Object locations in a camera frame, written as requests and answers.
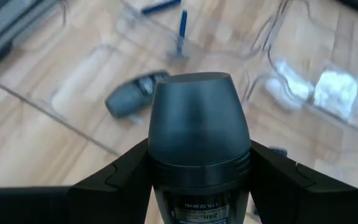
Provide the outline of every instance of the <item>wooden floor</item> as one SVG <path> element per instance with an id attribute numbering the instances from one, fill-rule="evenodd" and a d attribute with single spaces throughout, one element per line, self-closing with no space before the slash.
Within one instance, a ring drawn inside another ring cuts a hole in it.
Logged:
<path id="1" fill-rule="evenodd" d="M 326 62 L 358 77 L 358 13 L 334 1 L 187 0 L 181 9 L 188 10 L 189 59 L 181 62 L 168 57 L 179 9 L 150 22 L 138 21 L 119 1 L 67 6 L 64 26 L 61 11 L 53 11 L 0 64 L 0 187 L 75 184 L 146 138 L 149 110 L 138 125 L 112 119 L 104 106 L 115 86 L 143 72 L 229 72 L 240 98 L 246 75 L 252 82 L 273 73 L 268 55 L 272 62 L 284 58 L 313 83 Z M 358 132 L 306 109 L 287 113 L 262 87 L 243 101 L 251 138 L 358 187 Z M 355 121 L 358 127 L 358 114 Z M 147 223 L 158 222 L 152 197 Z"/>

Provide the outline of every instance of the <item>clear plastic bin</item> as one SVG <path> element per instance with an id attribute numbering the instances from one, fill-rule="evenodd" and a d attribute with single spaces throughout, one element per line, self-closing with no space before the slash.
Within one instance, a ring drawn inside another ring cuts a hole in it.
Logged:
<path id="1" fill-rule="evenodd" d="M 247 94 L 251 136 L 358 187 L 358 12 L 336 1 L 290 1 L 278 23 L 267 51 L 269 65 Z M 308 97 L 283 64 L 301 77 L 302 88 L 305 82 L 313 86 Z M 337 76 L 344 72 L 350 78 Z M 337 96 L 335 88 L 345 79 L 352 80 L 340 91 L 346 97 Z M 321 92 L 333 100 L 322 105 Z M 288 104 L 300 108 L 288 110 Z"/>
<path id="2" fill-rule="evenodd" d="M 51 2 L 0 37 L 0 87 L 119 155 L 147 137 L 149 110 L 140 113 L 141 125 L 114 119 L 104 100 L 115 87 L 152 70 L 221 71 L 243 95 L 245 61 L 267 39 L 281 4 L 189 0 L 146 17 L 139 9 L 153 1 Z M 188 26 L 183 57 L 176 57 L 183 9 Z"/>

